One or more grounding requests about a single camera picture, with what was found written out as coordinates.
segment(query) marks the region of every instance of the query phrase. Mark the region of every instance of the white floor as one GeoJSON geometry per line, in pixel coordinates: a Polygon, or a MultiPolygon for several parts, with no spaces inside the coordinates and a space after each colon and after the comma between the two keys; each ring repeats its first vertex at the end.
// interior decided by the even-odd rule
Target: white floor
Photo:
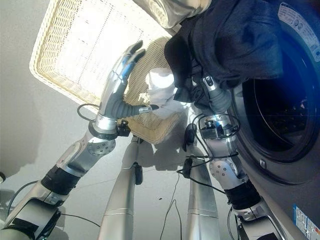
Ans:
{"type": "MultiPolygon", "coordinates": [[[[41,179],[63,152],[82,137],[87,122],[76,113],[77,104],[36,80],[29,71],[33,45],[49,0],[2,0],[1,22],[1,122],[0,171],[7,175],[0,184],[0,219],[11,196],[25,183],[41,179]]],[[[182,119],[164,143],[144,142],[139,155],[144,181],[135,188],[134,239],[160,239],[174,185],[185,153],[181,149],[182,119]]],[[[109,195],[120,170],[125,147],[131,138],[118,138],[116,149],[102,158],[71,192],[61,210],[100,223],[109,195]]],[[[27,187],[16,198],[15,205],[27,187]]],[[[227,198],[216,193],[222,240],[230,239],[227,230],[227,198]]],[[[175,198],[182,218],[183,233],[189,200],[189,181],[180,177],[175,198]]],[[[174,209],[169,213],[163,240],[179,239],[179,220],[174,209]]],[[[92,240],[99,228],[70,216],[60,218],[51,240],[92,240]]]]}

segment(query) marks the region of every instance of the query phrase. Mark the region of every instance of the washing machine drum opening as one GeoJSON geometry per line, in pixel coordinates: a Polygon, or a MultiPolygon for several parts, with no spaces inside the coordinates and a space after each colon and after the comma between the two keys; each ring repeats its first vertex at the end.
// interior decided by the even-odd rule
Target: washing machine drum opening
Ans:
{"type": "Polygon", "coordinates": [[[319,134],[319,79],[310,58],[289,35],[281,40],[283,76],[250,79],[235,101],[243,134],[256,151],[278,162],[295,162],[319,134]]]}

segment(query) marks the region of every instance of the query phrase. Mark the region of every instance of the wicker laundry basket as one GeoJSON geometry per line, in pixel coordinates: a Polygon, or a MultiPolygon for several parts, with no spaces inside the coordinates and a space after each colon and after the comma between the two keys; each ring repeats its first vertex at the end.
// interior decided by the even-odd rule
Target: wicker laundry basket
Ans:
{"type": "MultiPolygon", "coordinates": [[[[129,45],[143,40],[146,55],[129,78],[124,100],[148,105],[145,77],[153,68],[169,67],[164,46],[170,37],[131,0],[51,0],[33,48],[30,71],[79,104],[99,105],[117,58],[129,45]]],[[[160,119],[144,113],[128,121],[135,135],[157,144],[180,116],[174,113],[160,119]]]]}

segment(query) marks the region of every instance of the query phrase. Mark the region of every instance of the front-loading washing machine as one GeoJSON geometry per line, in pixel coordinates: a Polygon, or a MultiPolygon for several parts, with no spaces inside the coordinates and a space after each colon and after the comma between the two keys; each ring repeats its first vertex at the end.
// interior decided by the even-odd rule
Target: front-loading washing machine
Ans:
{"type": "Polygon", "coordinates": [[[270,2],[281,24],[283,77],[239,85],[230,112],[241,121],[249,174],[293,221],[299,210],[320,227],[320,1],[270,2]]]}

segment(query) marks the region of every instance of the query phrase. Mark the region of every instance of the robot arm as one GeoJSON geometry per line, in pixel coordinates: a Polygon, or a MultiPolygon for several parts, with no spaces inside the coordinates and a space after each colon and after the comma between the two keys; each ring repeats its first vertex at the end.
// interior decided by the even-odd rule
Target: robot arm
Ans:
{"type": "Polygon", "coordinates": [[[0,238],[45,239],[51,233],[61,213],[58,207],[70,191],[103,156],[116,146],[117,136],[128,136],[128,122],[117,119],[151,112],[157,106],[131,106],[124,102],[128,78],[137,61],[145,54],[142,41],[130,46],[114,65],[108,76],[99,112],[91,121],[84,137],[71,145],[55,166],[38,181],[7,217],[0,238]]]}
{"type": "Polygon", "coordinates": [[[206,117],[205,126],[200,129],[200,133],[212,159],[210,172],[232,204],[241,229],[241,239],[287,239],[280,223],[242,167],[236,145],[240,123],[233,125],[232,116],[225,113],[231,105],[230,92],[219,88],[211,76],[203,78],[203,84],[210,96],[213,114],[206,117]]]}

